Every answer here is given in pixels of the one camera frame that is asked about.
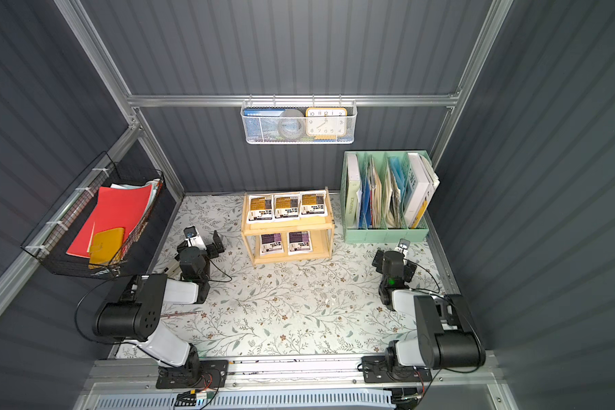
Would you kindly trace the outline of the purple coffee bag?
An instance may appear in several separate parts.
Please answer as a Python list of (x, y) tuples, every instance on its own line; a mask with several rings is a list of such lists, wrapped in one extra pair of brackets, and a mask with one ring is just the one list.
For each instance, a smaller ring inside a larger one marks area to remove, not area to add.
[(288, 254), (290, 256), (310, 253), (313, 245), (309, 231), (297, 231), (288, 233)]
[(284, 246), (281, 233), (261, 234), (260, 236), (260, 255), (283, 254)]

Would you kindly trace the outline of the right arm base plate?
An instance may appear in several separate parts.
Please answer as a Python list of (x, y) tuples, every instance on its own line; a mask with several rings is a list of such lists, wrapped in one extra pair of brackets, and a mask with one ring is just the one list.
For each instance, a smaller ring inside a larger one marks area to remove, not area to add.
[(363, 356), (357, 370), (366, 384), (426, 383), (432, 381), (430, 369), (393, 365), (382, 355)]

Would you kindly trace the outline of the yellow coffee bag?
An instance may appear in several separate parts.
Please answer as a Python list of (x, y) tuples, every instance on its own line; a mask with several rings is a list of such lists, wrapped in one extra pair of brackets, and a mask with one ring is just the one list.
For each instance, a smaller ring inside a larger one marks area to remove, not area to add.
[(300, 218), (299, 193), (280, 193), (273, 195), (273, 218), (275, 220), (298, 220)]
[(301, 191), (299, 216), (307, 218), (312, 216), (326, 217), (326, 191)]
[(246, 220), (249, 223), (273, 221), (273, 195), (249, 195)]

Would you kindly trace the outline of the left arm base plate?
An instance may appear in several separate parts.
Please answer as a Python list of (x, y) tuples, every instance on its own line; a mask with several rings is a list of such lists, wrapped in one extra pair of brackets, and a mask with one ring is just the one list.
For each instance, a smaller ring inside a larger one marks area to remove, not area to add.
[(228, 360), (204, 360), (184, 367), (158, 367), (155, 387), (171, 389), (216, 389), (225, 385)]

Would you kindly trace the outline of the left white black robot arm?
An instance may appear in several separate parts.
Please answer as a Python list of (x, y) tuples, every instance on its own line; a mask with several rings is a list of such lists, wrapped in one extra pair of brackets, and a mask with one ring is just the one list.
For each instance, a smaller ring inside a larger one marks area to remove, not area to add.
[(203, 242), (195, 227), (187, 227), (183, 233), (184, 241), (177, 247), (175, 257), (180, 279), (156, 273), (127, 281), (99, 309), (93, 325), (95, 336), (131, 344), (167, 369), (194, 367), (197, 353), (192, 344), (177, 337), (162, 322), (162, 308), (166, 304), (205, 303), (213, 259), (225, 252), (217, 231), (209, 244)]

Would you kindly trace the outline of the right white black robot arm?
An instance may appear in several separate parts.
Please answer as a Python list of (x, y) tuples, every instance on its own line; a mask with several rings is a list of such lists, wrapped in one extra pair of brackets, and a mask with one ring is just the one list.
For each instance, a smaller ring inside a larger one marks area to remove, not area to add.
[(404, 249), (376, 252), (372, 266), (381, 274), (379, 297), (387, 309), (414, 319), (416, 336), (394, 340), (385, 351), (396, 367), (425, 367), (471, 372), (486, 362), (469, 307), (460, 294), (439, 295), (408, 286), (418, 264), (405, 258)]

